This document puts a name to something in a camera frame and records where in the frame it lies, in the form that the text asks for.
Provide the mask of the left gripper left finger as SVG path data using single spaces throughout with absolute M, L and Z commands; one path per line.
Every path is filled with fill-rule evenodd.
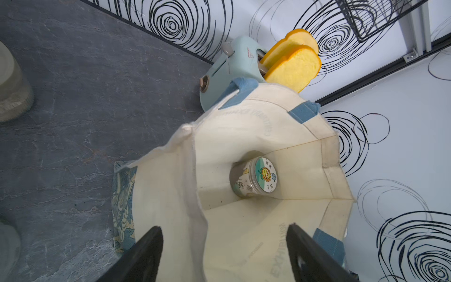
M 97 282 L 155 282 L 163 252 L 161 227 L 152 227 Z

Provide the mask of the white lid small jar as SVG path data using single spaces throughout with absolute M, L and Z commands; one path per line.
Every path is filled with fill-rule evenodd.
M 239 197 L 269 196 L 278 185 L 276 166 L 263 156 L 235 165 L 229 177 L 231 188 Z

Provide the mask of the beige canvas tote bag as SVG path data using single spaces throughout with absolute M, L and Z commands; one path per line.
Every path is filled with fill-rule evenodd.
M 319 110 L 279 84 L 237 78 L 166 145 L 116 162 L 116 253 L 159 226 L 159 282 L 292 282 L 286 235 L 295 223 L 344 267 L 354 198 L 338 135 Z M 259 156 L 276 166 L 276 191 L 237 196 L 231 169 Z

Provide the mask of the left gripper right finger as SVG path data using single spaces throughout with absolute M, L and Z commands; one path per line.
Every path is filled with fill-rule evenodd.
M 354 282 L 356 279 L 295 223 L 286 242 L 296 282 Z

